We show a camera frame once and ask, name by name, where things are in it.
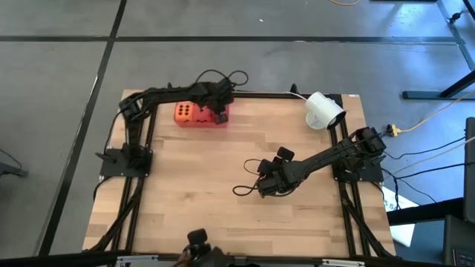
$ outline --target wooden tabletop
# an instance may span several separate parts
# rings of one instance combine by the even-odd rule
[[[124,96],[134,92],[125,90]],[[342,95],[349,133],[364,127],[361,102]],[[227,128],[180,128],[174,104],[160,105],[154,129],[151,173],[145,180],[133,251],[179,254],[186,235],[205,228],[209,242],[231,254],[252,256],[347,257],[347,241],[338,184],[331,167],[311,174],[288,197],[262,199],[232,193],[253,185],[243,169],[246,159],[270,159],[279,147],[305,159],[330,147],[330,133],[305,123],[301,99],[236,99]],[[122,117],[112,134],[113,147],[124,140]],[[246,167],[255,171],[258,162]],[[95,245],[116,219],[124,178],[112,178],[98,190],[84,248]],[[364,218],[384,247],[395,253],[380,191],[359,183]],[[122,232],[125,246],[128,223]],[[357,252],[358,227],[353,222]]]

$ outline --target black metal bracket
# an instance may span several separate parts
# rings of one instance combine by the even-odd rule
[[[110,148],[105,151],[100,175],[104,177],[147,177],[150,174],[152,150],[145,150],[145,164],[141,168],[129,168],[122,149]]]
[[[344,170],[344,164],[338,163],[338,168]],[[342,171],[341,175],[336,177],[339,182],[382,182],[384,180],[379,162],[376,164],[368,163],[365,168],[358,172]]]
[[[234,92],[234,95],[235,95],[236,98],[297,99],[297,96],[293,96],[293,95],[287,94],[287,93]],[[311,94],[310,93],[301,93],[301,95],[304,96],[304,97],[309,97]],[[338,105],[343,106],[343,102],[342,102],[342,98],[341,98],[340,94],[328,94],[328,95],[326,95],[326,97],[329,97],[329,98],[335,100],[335,102]],[[152,139],[153,130],[154,130],[153,125],[154,125],[155,120],[156,120],[156,114],[157,113],[155,112],[151,117],[151,120],[149,122],[150,125],[149,125],[148,130],[147,130],[147,138],[146,138],[146,141],[145,141],[145,149],[149,149],[150,151],[151,151],[151,139]],[[344,120],[341,122],[341,132],[344,136],[348,136],[348,132],[347,132],[347,128],[346,128],[346,122]],[[335,128],[330,130],[330,136],[332,137],[332,144],[335,145],[338,142],[338,137],[336,136]],[[120,149],[116,149],[114,153],[118,154],[119,152],[120,152]],[[131,179],[133,179],[132,177],[139,177],[139,178],[141,177],[143,179],[143,177],[146,177],[149,174],[149,170],[150,170],[150,166],[149,166],[148,171],[143,170],[143,172],[140,173],[140,174],[145,174],[145,175],[136,175],[136,174],[132,174],[132,173],[128,173],[128,172],[119,172],[120,170],[124,170],[124,169],[117,168],[118,165],[115,165],[112,162],[104,162],[103,167],[106,164],[107,164],[108,168],[112,169],[112,171],[111,172],[105,172],[104,174],[118,174],[118,175],[113,175],[113,176],[126,176],[126,177],[131,178]],[[377,172],[378,168],[379,168],[379,164],[375,165],[375,169],[374,169],[375,173]],[[333,166],[333,173],[335,174],[335,177],[341,177],[342,169],[339,168],[338,166],[334,165]],[[355,202],[354,206],[355,206],[357,212],[360,214],[361,219],[363,220],[364,218],[363,218],[363,214],[362,214],[361,199],[359,197],[359,192],[358,192],[358,189],[357,189],[356,182],[352,182],[351,184],[352,184],[353,199],[354,199],[354,202]],[[340,182],[338,182],[338,186],[340,188],[340,193],[341,193],[341,204],[342,204],[341,207],[342,207],[342,211],[343,211],[343,215],[344,215],[344,225],[345,225],[345,231],[347,233],[347,242],[348,242],[348,246],[349,246],[350,256],[352,257],[352,256],[356,255],[356,245],[355,245],[355,240],[354,240],[354,236],[353,236],[350,212],[347,210],[347,208],[344,207],[345,202],[344,202],[344,197],[343,196],[346,193],[346,183],[340,181]],[[127,190],[130,190],[130,188],[128,189],[127,186],[124,186],[124,192],[123,193],[125,193],[125,191],[127,191]],[[134,210],[132,211],[131,224],[129,225],[129,230],[128,230],[128,233],[127,233],[126,249],[129,250],[129,251],[132,249],[132,245],[133,245],[133,241],[134,241],[134,232],[135,232],[135,226],[137,225],[137,218],[138,218],[137,215],[138,215],[139,204],[137,204],[137,206],[134,207]],[[370,255],[368,241],[365,238],[366,237],[364,237],[363,233],[361,233],[361,241],[362,241],[362,244],[363,244],[362,247],[363,247],[364,255]],[[263,261],[269,260],[269,261],[273,262],[274,261],[273,259],[274,259],[274,257],[259,257],[259,260],[263,260]]]

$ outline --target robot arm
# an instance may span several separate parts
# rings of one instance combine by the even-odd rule
[[[120,113],[125,121],[125,142],[122,149],[111,149],[96,155],[107,164],[124,162],[127,169],[145,169],[151,155],[150,151],[140,145],[140,131],[144,120],[159,104],[191,101],[200,107],[206,106],[216,114],[215,123],[221,124],[228,121],[224,111],[234,101],[232,91],[235,86],[229,77],[224,77],[216,83],[195,82],[185,88],[173,88],[168,84],[167,88],[149,88],[144,92],[133,93],[119,103]]]
[[[261,161],[256,187],[262,197],[286,196],[312,172],[333,163],[340,164],[349,176],[359,177],[359,172],[373,168],[384,159],[381,154],[385,148],[374,128],[359,129],[336,146],[303,161],[292,161],[294,153],[281,147],[272,162],[266,159]]]

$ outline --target black table leg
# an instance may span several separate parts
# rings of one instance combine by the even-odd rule
[[[423,99],[423,100],[452,100],[464,96],[466,93],[461,93],[475,82],[475,70],[470,72],[467,76],[461,78],[458,82],[451,85],[442,92],[437,91],[404,91],[402,92],[403,99]],[[475,100],[475,93],[471,96],[465,97],[463,100]]]
[[[445,215],[463,219],[463,197],[445,200],[438,203],[420,205],[414,208],[404,208],[387,212],[389,225],[404,225],[431,220],[443,220]]]
[[[20,168],[13,167],[12,165],[0,162],[0,175],[2,174],[13,174],[18,177],[26,177],[28,175],[28,172]]]

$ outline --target concrete floor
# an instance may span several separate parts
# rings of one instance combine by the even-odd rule
[[[444,3],[450,14],[462,6],[461,0]],[[118,7],[117,0],[2,1],[0,36],[108,36]],[[456,26],[475,56],[471,17],[464,15]],[[339,7],[315,0],[136,0],[126,6],[119,36],[448,37],[451,32],[437,4],[362,0],[354,7]],[[0,258],[36,251],[104,47],[104,42],[0,42],[0,111],[4,114],[0,148],[30,170],[26,179],[0,178]],[[122,90],[167,82],[187,85],[208,68],[224,73],[245,70],[250,80],[244,90],[285,91],[296,83],[302,92],[360,94],[367,124],[377,128],[387,123],[408,128],[447,104],[402,101],[403,90],[443,90],[469,72],[455,44],[116,43],[52,253],[77,252],[82,247],[101,164],[94,152],[104,144]],[[465,118],[475,115],[474,108],[473,102],[457,103],[417,130],[386,139],[387,152],[397,156],[462,137]],[[383,166],[395,171],[426,156],[386,159]],[[463,160],[463,149],[459,149],[407,173]],[[457,168],[408,182],[436,200],[446,200],[462,196],[462,174],[462,168]],[[393,188],[389,180],[386,186]],[[414,202],[430,202],[405,185],[400,185],[400,191]],[[415,251],[427,248],[426,242],[442,243],[442,235],[418,230],[423,228],[416,228],[412,248],[397,247],[400,255],[427,260],[426,254],[418,257],[421,253]]]

